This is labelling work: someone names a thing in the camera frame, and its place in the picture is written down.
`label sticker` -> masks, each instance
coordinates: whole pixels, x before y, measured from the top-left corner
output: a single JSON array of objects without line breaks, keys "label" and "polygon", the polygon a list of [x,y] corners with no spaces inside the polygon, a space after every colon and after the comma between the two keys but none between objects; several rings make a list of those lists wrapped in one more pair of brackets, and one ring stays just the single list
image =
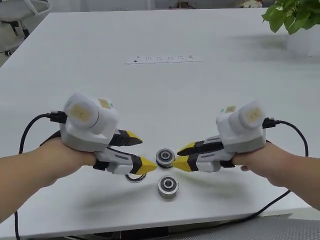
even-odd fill
[{"label": "label sticker", "polygon": [[109,102],[107,100],[104,100],[104,99],[100,99],[98,98],[98,101],[101,105],[101,107],[103,107],[104,109],[111,109]]},{"label": "label sticker", "polygon": [[88,122],[91,117],[91,112],[78,104],[73,105],[69,114],[84,123]]},{"label": "label sticker", "polygon": [[255,107],[254,109],[245,113],[245,117],[249,123],[254,123],[261,116],[262,113],[259,107]]},{"label": "label sticker", "polygon": [[225,109],[225,113],[233,113],[234,111],[236,110],[236,106],[228,106],[226,109]]}]

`forearm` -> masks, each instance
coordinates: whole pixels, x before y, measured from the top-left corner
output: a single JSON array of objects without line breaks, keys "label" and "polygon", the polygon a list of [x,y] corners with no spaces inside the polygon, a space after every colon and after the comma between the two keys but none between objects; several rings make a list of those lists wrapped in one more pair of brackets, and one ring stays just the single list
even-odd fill
[{"label": "forearm", "polygon": [[320,159],[292,155],[281,175],[282,185],[320,210]]},{"label": "forearm", "polygon": [[36,151],[0,158],[0,223],[49,182]]}]

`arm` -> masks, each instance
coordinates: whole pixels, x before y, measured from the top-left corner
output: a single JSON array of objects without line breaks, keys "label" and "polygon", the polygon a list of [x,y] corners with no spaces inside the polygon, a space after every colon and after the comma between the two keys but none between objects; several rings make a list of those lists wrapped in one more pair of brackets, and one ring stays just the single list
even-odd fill
[{"label": "arm", "polygon": [[39,189],[95,161],[93,154],[72,150],[60,139],[27,153],[0,158],[0,223]]},{"label": "arm", "polygon": [[278,187],[285,187],[320,210],[320,159],[293,155],[267,143],[255,152],[238,154],[235,165],[251,170]]}]

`chair leg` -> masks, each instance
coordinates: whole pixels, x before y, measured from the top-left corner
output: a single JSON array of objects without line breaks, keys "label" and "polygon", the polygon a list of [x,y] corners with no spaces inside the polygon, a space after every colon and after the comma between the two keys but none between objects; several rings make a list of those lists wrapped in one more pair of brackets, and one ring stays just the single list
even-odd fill
[{"label": "chair leg", "polygon": [[29,32],[28,28],[26,27],[26,25],[23,24],[22,21],[20,21],[20,24],[22,26],[22,32],[24,34],[24,38],[26,39],[27,37],[29,37],[30,32]]}]

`bearing inner ring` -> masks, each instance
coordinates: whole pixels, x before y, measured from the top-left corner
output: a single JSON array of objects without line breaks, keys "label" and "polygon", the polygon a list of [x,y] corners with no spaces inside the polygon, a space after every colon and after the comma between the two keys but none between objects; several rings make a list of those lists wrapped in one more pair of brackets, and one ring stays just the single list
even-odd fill
[{"label": "bearing inner ring", "polygon": [[160,153],[160,156],[161,156],[162,160],[167,160],[167,159],[170,158],[170,154],[168,152],[166,152],[166,151],[162,151]]},{"label": "bearing inner ring", "polygon": [[172,189],[174,187],[174,182],[171,179],[166,179],[163,181],[163,186],[166,189]]}]

